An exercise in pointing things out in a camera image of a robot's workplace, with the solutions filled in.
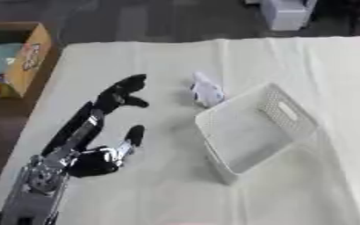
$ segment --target white basket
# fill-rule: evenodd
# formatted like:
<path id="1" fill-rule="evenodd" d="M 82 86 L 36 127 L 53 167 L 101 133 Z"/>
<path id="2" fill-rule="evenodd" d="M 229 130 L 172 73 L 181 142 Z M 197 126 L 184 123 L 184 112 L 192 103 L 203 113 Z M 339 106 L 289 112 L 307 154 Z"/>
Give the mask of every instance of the white basket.
<path id="1" fill-rule="evenodd" d="M 318 127 L 272 83 L 202 112 L 196 123 L 209 160 L 229 185 Z"/>

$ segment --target fabric surface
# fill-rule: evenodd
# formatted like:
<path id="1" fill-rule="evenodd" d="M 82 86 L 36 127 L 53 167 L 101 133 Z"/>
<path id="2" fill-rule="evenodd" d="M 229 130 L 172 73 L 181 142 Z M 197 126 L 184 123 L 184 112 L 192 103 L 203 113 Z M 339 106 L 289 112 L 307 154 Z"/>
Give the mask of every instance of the fabric surface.
<path id="1" fill-rule="evenodd" d="M 237 185 L 221 184 L 194 123 L 203 110 L 189 91 L 196 70 L 228 97 L 280 85 L 327 128 L 357 208 L 305 151 L 276 157 Z M 116 145 L 143 124 L 143 148 L 119 172 L 73 178 L 58 224 L 360 224 L 360 37 L 67 47 L 0 177 L 0 209 L 19 168 L 81 105 L 139 73 L 148 80 L 137 95 L 150 107 L 118 109 L 92 145 Z"/>

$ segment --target robotic arm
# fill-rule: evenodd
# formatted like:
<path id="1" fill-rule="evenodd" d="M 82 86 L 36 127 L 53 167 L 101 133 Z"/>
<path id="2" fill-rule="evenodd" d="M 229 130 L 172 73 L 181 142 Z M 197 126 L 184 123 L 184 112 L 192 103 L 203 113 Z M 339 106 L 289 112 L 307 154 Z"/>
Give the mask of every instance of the robotic arm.
<path id="1" fill-rule="evenodd" d="M 130 76 L 86 103 L 54 136 L 40 155 L 19 172 L 0 212 L 0 225 L 54 225 L 69 176 L 88 177 L 117 171 L 139 147 L 144 126 L 132 127 L 117 148 L 87 149 L 102 131 L 105 115 L 123 105 L 148 107 L 130 94 L 144 87 L 146 75 Z"/>

